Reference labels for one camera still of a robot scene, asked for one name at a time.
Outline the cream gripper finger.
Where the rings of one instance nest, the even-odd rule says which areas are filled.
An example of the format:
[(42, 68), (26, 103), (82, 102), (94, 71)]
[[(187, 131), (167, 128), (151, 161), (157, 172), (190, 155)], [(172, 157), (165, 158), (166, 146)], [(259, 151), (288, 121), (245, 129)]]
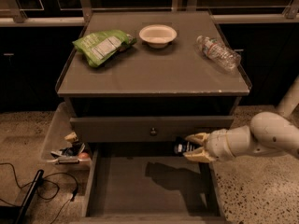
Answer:
[(214, 157), (210, 156), (203, 147), (199, 147), (193, 151), (185, 152), (183, 156), (189, 161), (201, 163), (210, 163), (216, 160)]
[(185, 140), (199, 146), (205, 146), (208, 140), (209, 134), (208, 133), (195, 133), (190, 134), (185, 137)]

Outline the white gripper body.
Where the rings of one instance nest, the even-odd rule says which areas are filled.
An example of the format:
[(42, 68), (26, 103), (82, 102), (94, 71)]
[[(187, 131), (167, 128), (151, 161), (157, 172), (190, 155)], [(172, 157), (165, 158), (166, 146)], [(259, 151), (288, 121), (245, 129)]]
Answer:
[(206, 151), (217, 161), (229, 161), (235, 156), (229, 148), (227, 130), (221, 129), (212, 132), (206, 141)]

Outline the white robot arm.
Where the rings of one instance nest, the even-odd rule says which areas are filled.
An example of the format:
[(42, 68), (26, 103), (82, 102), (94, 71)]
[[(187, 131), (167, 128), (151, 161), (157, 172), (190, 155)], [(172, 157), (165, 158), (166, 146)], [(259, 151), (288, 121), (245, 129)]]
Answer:
[(280, 156), (299, 159), (299, 129), (279, 114), (261, 112), (249, 125), (185, 137), (198, 148), (183, 153), (189, 161), (230, 161), (239, 156)]

